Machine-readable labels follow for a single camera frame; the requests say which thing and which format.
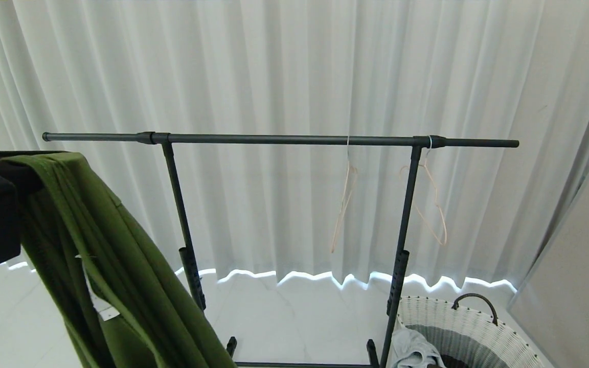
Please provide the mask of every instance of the horizontal bar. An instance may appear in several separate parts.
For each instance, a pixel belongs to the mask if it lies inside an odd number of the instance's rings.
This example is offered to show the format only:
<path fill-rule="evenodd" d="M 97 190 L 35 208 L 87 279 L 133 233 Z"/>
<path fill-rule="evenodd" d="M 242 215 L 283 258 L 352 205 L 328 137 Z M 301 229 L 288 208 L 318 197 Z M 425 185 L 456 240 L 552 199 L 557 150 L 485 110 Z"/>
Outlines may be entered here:
<path fill-rule="evenodd" d="M 143 144 L 278 144 L 278 145 L 376 145 L 421 146 L 427 148 L 454 147 L 518 147 L 515 140 L 471 140 L 445 138 L 439 135 L 414 137 L 378 137 L 346 135 L 238 135 L 238 134 L 172 134 L 141 132 L 120 133 L 43 133 L 45 141 L 108 141 L 140 142 Z"/>
<path fill-rule="evenodd" d="M 285 368 L 372 368 L 372 366 L 369 364 L 265 363 L 257 361 L 236 361 L 236 366 L 282 366 Z"/>

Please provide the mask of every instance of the green pants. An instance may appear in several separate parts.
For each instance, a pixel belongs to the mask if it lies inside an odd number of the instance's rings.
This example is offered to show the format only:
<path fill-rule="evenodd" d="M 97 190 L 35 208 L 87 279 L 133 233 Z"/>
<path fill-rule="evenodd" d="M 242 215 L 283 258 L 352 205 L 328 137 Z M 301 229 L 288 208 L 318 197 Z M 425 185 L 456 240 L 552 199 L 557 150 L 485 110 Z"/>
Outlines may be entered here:
<path fill-rule="evenodd" d="M 156 245 L 81 154 L 6 160 L 44 182 L 20 200 L 22 244 L 83 366 L 235 366 Z M 102 317 L 96 296 L 119 315 Z"/>

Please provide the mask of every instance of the white woven basket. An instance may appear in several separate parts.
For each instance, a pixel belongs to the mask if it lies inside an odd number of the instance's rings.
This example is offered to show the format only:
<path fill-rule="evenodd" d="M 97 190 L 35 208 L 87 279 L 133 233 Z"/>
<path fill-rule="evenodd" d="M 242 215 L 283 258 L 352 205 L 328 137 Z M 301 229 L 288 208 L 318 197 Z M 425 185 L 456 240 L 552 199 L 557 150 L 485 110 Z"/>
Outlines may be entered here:
<path fill-rule="evenodd" d="M 492 316 L 460 307 L 458 302 L 468 296 L 486 301 Z M 424 335 L 440 354 L 470 368 L 545 368 L 526 341 L 498 321 L 492 303 L 479 294 L 459 296 L 454 303 L 407 296 L 401 299 L 397 319 L 402 326 Z"/>

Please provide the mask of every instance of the metal rod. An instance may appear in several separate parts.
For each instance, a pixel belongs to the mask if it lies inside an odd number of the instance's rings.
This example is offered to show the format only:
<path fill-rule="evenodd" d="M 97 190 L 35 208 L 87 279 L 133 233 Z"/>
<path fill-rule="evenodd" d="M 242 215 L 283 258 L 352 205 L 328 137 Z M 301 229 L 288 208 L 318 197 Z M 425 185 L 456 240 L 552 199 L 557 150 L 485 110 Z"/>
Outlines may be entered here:
<path fill-rule="evenodd" d="M 395 323 L 397 322 L 397 312 L 399 310 L 399 301 L 401 299 L 401 291 L 404 286 L 404 276 L 406 275 L 407 251 L 404 250 L 406 243 L 406 233 L 409 230 L 409 219 L 411 218 L 411 207 L 413 203 L 413 193 L 415 191 L 415 181 L 417 179 L 419 158 L 421 157 L 422 147 L 413 147 L 411 152 L 411 166 L 409 169 L 409 181 L 406 186 L 406 196 L 404 197 L 404 210 L 401 214 L 401 226 L 399 228 L 399 240 L 397 240 L 397 253 L 395 257 L 395 268 L 392 275 L 398 274 L 399 277 L 393 280 L 396 282 L 395 295 L 392 298 L 390 306 L 390 314 L 388 316 L 388 326 L 386 327 L 386 338 L 383 341 L 383 350 L 381 351 L 381 361 L 379 362 L 381 368 L 386 368 L 388 363 L 388 354 L 390 353 L 390 344 L 392 342 L 392 333 L 395 331 Z"/>
<path fill-rule="evenodd" d="M 165 143 L 162 145 L 163 147 L 163 154 L 165 155 L 165 161 L 168 165 L 168 172 L 170 172 L 170 182 L 172 186 L 172 192 L 174 193 L 174 202 L 176 202 L 176 210 L 178 212 L 178 219 L 180 221 L 180 230 L 183 233 L 183 240 L 185 240 L 185 252 L 180 251 L 179 253 L 182 255 L 182 262 L 183 268 L 185 271 L 186 278 L 188 280 L 188 286 L 190 287 L 190 294 L 194 299 L 194 302 L 197 304 L 199 309 L 204 309 L 203 300 L 201 298 L 201 287 L 198 287 L 197 280 L 194 277 L 194 272 L 198 272 L 198 270 L 191 270 L 189 268 L 192 267 L 189 264 L 188 257 L 184 253 L 192 253 L 192 258 L 194 258 L 194 248 L 192 247 L 192 238 L 190 237 L 190 228 L 188 226 L 188 218 L 185 214 L 185 205 L 183 204 L 183 194 L 180 191 L 180 184 L 178 182 L 178 173 L 176 170 L 176 163 L 174 162 L 174 151 L 170 143 Z"/>
<path fill-rule="evenodd" d="M 262 361 L 236 361 L 236 366 L 274 367 L 285 368 L 372 368 L 369 364 L 332 364 L 332 363 L 267 363 Z"/>
<path fill-rule="evenodd" d="M 346 135 L 232 135 L 232 134 L 172 134 L 141 132 L 136 134 L 117 133 L 43 133 L 45 141 L 109 141 L 141 142 L 144 144 L 277 144 L 277 145 L 378 145 L 378 146 L 421 146 L 440 148 L 456 147 L 517 147 L 515 140 L 466 140 L 445 138 L 439 135 L 414 137 L 369 137 Z"/>

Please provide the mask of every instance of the black clothing rack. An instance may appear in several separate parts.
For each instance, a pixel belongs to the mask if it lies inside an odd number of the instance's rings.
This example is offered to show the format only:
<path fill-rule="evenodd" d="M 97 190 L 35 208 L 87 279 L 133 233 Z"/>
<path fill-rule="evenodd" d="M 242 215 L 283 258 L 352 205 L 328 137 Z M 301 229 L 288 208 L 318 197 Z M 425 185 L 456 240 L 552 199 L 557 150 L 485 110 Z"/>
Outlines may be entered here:
<path fill-rule="evenodd" d="M 406 241 L 406 232 L 409 227 L 409 218 L 411 216 L 411 206 L 413 200 L 413 191 L 418 172 L 419 159 L 421 150 L 437 149 L 440 147 L 518 147 L 519 141 L 515 140 L 468 140 L 452 139 L 440 137 L 438 135 L 425 135 L 414 137 L 365 137 L 365 136 L 346 136 L 346 135 L 220 135 L 220 134 L 173 134 L 157 132 L 141 132 L 131 134 L 121 133 L 43 133 L 42 139 L 45 141 L 100 141 L 100 142 L 140 142 L 142 144 L 156 145 L 160 144 L 163 148 L 165 161 L 170 173 L 170 181 L 174 200 L 178 211 L 178 219 L 182 228 L 185 247 L 179 249 L 180 258 L 183 262 L 183 268 L 187 275 L 190 292 L 197 305 L 203 310 L 206 307 L 206 299 L 201 290 L 199 272 L 188 219 L 183 204 L 183 195 L 180 191 L 176 164 L 174 162 L 174 151 L 172 144 L 189 143 L 189 144 L 278 144 L 278 145 L 372 145 L 372 146 L 410 146 L 411 166 L 409 177 L 407 178 L 406 195 L 404 198 L 404 208 L 401 216 L 401 226 L 399 229 L 399 240 L 397 242 L 397 251 L 395 253 L 395 265 L 392 273 L 392 283 L 390 286 L 390 296 L 386 308 L 388 315 L 388 326 L 386 327 L 386 336 L 381 350 L 381 359 L 376 355 L 376 347 L 373 340 L 367 341 L 367 353 L 369 364 L 325 364 L 325 363 L 265 363 L 239 361 L 237 366 L 283 366 L 283 367 L 308 367 L 308 368 L 385 368 L 390 352 L 392 333 L 395 329 L 397 319 L 397 310 L 404 284 L 407 261 L 409 260 L 409 251 L 404 249 Z M 235 337 L 231 337 L 226 350 L 233 356 L 237 345 Z"/>

